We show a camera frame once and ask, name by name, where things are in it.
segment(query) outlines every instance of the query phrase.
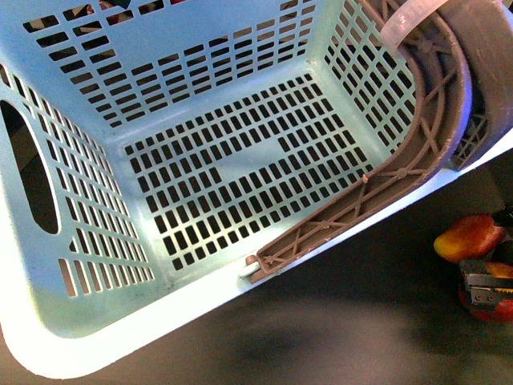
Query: laundry basket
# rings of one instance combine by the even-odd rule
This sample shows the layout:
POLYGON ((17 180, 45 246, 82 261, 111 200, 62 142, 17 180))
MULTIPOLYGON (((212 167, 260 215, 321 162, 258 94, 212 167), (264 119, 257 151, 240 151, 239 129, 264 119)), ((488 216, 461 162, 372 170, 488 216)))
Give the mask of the laundry basket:
POLYGON ((54 378, 405 196, 471 113, 437 14, 394 53, 379 34, 393 1, 113 3, 0 5, 0 319, 17 359, 54 378))

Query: basket handle hole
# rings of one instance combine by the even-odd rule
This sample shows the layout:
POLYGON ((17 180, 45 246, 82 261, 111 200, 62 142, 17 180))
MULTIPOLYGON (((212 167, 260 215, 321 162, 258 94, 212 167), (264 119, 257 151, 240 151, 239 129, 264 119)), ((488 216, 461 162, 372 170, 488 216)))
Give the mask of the basket handle hole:
POLYGON ((32 217, 41 229, 56 234, 59 231, 59 223, 55 201, 34 138, 16 108, 0 100, 0 112, 9 134, 32 217))

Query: light blue plastic basket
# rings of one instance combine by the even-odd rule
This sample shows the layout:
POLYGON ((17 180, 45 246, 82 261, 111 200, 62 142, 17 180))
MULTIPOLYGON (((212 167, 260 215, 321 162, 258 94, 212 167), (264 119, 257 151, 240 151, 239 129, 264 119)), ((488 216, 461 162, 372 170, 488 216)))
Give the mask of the light blue plastic basket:
POLYGON ((414 120, 414 76, 356 0, 4 2, 0 25, 4 115, 28 128, 57 221, 34 220, 0 120, 2 327, 51 377, 248 290, 244 258, 389 159, 414 120))

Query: red apple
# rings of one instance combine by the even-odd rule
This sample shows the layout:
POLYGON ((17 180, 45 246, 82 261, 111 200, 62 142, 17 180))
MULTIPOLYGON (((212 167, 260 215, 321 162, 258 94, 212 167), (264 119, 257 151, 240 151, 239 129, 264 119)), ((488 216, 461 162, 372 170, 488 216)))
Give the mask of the red apple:
POLYGON ((436 238, 433 247, 440 257, 458 263, 486 256, 505 236, 505 228, 495 225, 491 215, 471 214, 459 218, 436 238))
MULTIPOLYGON (((513 266, 500 262, 485 262, 488 273, 494 278, 511 278, 513 279, 513 266)), ((459 288, 459 300, 471 314, 482 321, 493 322, 513 322, 513 299, 503 299, 494 312, 475 311, 467 305, 465 295, 462 288, 459 288)))

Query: rectangular ventilation slot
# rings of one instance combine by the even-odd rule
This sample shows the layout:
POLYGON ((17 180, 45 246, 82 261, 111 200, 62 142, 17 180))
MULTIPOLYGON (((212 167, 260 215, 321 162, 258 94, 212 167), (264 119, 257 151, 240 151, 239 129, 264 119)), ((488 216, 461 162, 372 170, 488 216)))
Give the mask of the rectangular ventilation slot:
POLYGON ((59 259, 59 267, 61 274, 63 275, 64 286, 69 297, 76 297, 77 292, 75 289, 75 283, 73 281, 73 274, 71 273, 69 262, 65 259, 59 259))
POLYGON ((89 268, 89 273, 91 274, 91 278, 93 280, 93 286, 95 287, 96 291, 102 291, 102 286, 99 282, 98 272, 96 271, 96 267, 93 265, 92 262, 87 263, 87 267, 89 268))
POLYGON ((77 18, 83 18, 84 16, 88 16, 94 12, 95 10, 91 4, 86 4, 85 6, 77 6, 71 10, 65 10, 63 14, 66 20, 69 22, 71 20, 76 20, 77 18))
POLYGON ((161 10, 164 8, 164 0, 157 0, 156 2, 149 2, 143 6, 139 7, 139 13, 150 14, 151 12, 155 12, 156 10, 161 10))
POLYGON ((100 272, 102 274, 103 284, 105 285, 105 287, 108 290, 112 289, 112 283, 111 283, 111 279, 109 277, 109 273, 107 271, 106 265, 103 264, 103 263, 100 263, 99 264, 99 269, 100 269, 100 272))
POLYGON ((83 26, 76 26, 73 28, 73 32, 76 36, 84 36, 85 34, 90 34, 91 32, 96 32, 97 30, 101 30, 102 25, 99 22, 90 22, 88 24, 84 24, 83 26))
POLYGON ((134 14, 131 10, 125 10, 119 14, 113 14, 107 18, 107 22, 109 26, 114 26, 115 24, 120 24, 121 22, 126 22, 130 19, 134 18, 134 14))
POLYGON ((87 281, 86 272, 83 269, 83 265, 81 261, 74 261, 75 270, 77 275, 79 276, 80 287, 82 288, 82 292, 84 294, 89 294, 91 289, 89 287, 89 282, 87 281))
POLYGON ((58 32, 57 34, 51 34, 50 36, 46 36, 44 38, 38 38, 36 42, 38 42, 41 47, 49 47, 55 44, 59 44, 68 40, 68 37, 65 32, 58 32))
POLYGON ((45 16, 44 18, 36 18, 31 22, 26 22, 23 24, 26 31, 29 33, 37 32, 40 30, 44 30, 46 28, 50 28, 51 26, 56 26, 59 24, 57 18, 52 14, 50 16, 45 16))

